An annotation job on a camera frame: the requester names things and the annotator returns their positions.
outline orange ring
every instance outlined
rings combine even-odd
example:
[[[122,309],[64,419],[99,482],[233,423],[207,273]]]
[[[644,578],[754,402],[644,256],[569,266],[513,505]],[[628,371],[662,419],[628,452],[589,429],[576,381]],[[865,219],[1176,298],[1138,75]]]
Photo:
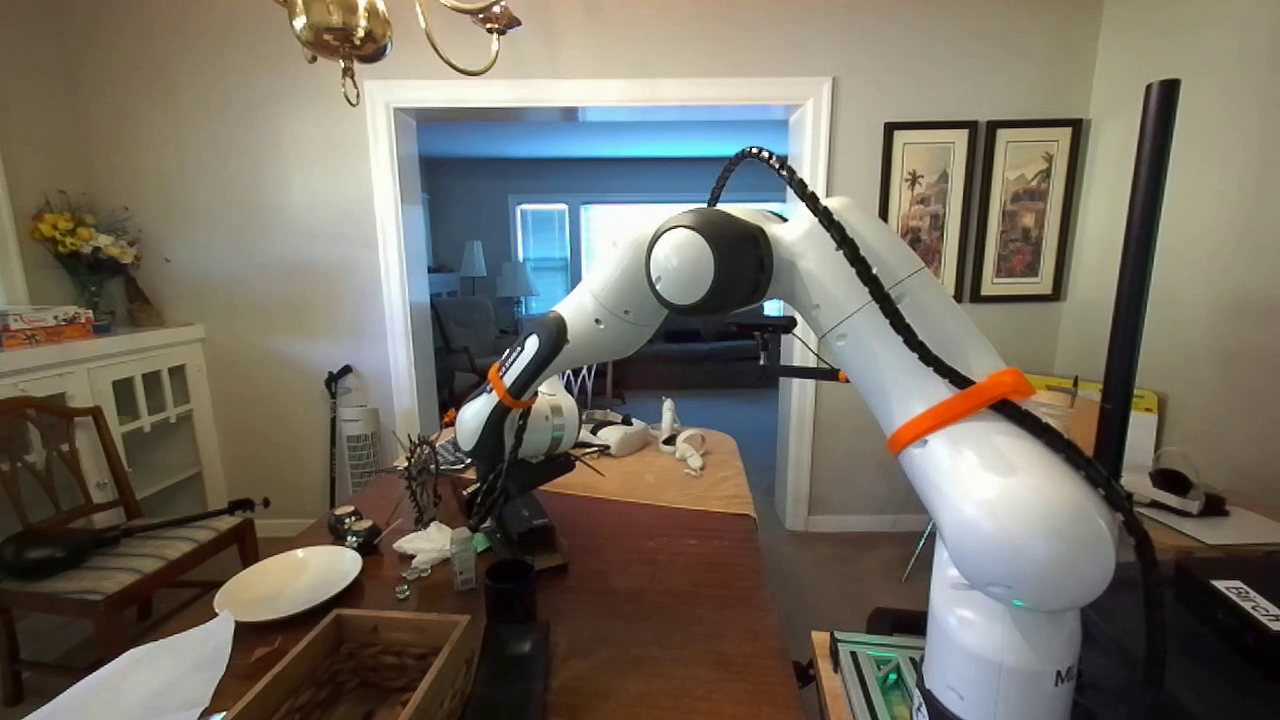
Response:
[[[997,368],[991,377],[960,390],[956,398],[932,404],[927,412],[905,419],[893,437],[890,437],[890,452],[902,457],[905,447],[912,447],[917,439],[923,439],[927,434],[941,434],[974,412],[986,412],[1002,402],[1028,402],[1036,398],[1032,381],[1019,368]]]
[[[513,398],[501,365],[487,365],[485,386],[504,408],[531,408],[531,402]]]

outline wooden box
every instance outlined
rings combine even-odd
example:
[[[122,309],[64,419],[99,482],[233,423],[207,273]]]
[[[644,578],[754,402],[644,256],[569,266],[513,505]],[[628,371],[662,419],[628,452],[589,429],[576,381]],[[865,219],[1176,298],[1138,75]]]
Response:
[[[440,614],[327,614],[237,709],[237,720],[448,720],[466,711],[479,626]]]

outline framed picture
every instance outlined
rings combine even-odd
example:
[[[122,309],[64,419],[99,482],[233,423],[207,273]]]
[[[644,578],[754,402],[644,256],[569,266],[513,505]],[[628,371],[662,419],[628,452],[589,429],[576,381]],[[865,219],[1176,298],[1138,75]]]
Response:
[[[885,124],[881,216],[960,298],[976,124]]]
[[[986,133],[970,302],[1061,302],[1083,119],[1002,119]]]

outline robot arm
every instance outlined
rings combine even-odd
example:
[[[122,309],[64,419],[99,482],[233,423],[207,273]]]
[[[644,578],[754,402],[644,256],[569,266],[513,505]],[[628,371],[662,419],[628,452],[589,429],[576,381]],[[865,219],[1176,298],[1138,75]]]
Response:
[[[763,298],[788,302],[895,439],[905,423],[974,390],[970,377],[1005,368],[893,228],[847,201],[808,208],[796,219],[695,208],[649,241],[621,244],[614,266],[508,349],[487,390],[461,408],[458,439],[479,482],[504,486],[513,460],[569,452],[569,412],[561,417],[573,434],[541,434],[529,444],[536,390],[561,368],[635,354],[670,311],[714,317]],[[902,468],[941,537],[927,701],[960,716],[1074,709],[1080,608],[1116,569],[1099,497],[991,408],[905,437]]]

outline flowers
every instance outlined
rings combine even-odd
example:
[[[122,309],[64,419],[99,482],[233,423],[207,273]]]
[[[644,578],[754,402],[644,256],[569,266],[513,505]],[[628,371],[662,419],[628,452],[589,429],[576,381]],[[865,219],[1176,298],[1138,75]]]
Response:
[[[124,273],[136,266],[140,244],[122,225],[99,225],[89,208],[75,208],[69,196],[43,205],[31,216],[31,233],[54,256],[75,275],[79,273]]]

